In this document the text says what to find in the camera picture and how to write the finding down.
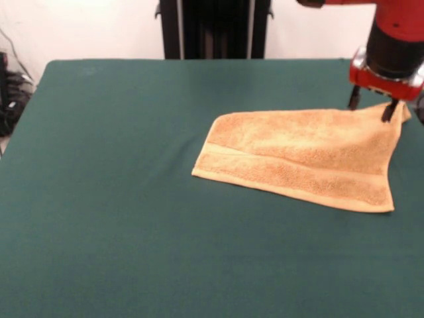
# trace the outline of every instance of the black stand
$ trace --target black stand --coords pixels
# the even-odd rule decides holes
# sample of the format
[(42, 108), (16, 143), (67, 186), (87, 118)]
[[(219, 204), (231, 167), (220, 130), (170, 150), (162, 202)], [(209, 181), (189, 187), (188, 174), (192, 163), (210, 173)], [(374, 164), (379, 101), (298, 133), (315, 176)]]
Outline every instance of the black stand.
[(271, 0), (160, 0), (165, 59), (264, 58)]

